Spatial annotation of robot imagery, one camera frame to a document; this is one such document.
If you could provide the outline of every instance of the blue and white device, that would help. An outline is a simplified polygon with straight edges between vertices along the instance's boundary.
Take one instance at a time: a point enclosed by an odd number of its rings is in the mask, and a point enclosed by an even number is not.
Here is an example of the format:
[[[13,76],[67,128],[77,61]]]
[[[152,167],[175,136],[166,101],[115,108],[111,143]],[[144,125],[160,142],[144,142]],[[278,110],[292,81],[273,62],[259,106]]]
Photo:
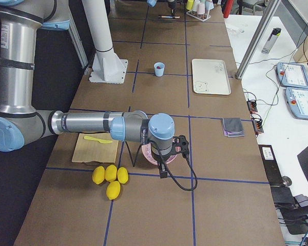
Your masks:
[[[308,75],[302,64],[277,63],[276,74],[284,87],[308,89]]]
[[[296,118],[308,119],[308,89],[287,87],[285,97]]]

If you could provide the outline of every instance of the folded cloth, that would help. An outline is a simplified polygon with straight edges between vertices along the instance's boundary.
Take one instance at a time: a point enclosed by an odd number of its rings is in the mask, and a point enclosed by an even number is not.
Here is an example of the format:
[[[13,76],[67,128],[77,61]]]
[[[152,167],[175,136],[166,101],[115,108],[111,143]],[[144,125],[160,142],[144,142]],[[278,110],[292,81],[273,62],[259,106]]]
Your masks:
[[[222,118],[224,136],[240,137],[244,136],[244,128],[240,118]]]

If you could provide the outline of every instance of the chair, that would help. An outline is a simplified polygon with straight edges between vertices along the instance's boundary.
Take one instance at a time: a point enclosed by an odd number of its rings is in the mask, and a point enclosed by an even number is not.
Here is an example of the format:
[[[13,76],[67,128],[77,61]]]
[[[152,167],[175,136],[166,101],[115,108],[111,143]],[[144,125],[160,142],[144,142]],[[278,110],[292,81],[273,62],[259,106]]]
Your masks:
[[[242,11],[250,12],[256,15],[256,11],[264,11],[268,5],[269,0],[237,0],[237,4],[242,6]],[[239,7],[236,8],[234,13],[238,14]]]

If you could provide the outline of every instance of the blue wire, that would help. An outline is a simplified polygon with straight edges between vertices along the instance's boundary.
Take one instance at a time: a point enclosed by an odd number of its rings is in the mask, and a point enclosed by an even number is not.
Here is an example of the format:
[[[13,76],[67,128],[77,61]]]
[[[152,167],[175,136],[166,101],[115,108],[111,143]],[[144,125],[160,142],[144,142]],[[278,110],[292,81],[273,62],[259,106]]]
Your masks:
[[[303,242],[305,241],[307,235],[308,235],[308,231],[307,231],[306,234],[304,235],[304,237],[303,237],[301,243],[299,244],[299,246],[301,246],[301,245],[303,244]]]

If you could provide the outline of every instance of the device screen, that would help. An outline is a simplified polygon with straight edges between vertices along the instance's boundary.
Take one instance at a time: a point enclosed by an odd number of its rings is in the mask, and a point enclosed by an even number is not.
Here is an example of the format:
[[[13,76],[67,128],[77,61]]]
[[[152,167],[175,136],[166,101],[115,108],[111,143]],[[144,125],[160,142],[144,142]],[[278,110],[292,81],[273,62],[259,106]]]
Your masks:
[[[308,86],[303,75],[301,66],[293,64],[283,64],[287,83],[291,85]]]
[[[302,115],[308,115],[308,90],[292,89],[292,94],[297,101],[297,106]]]

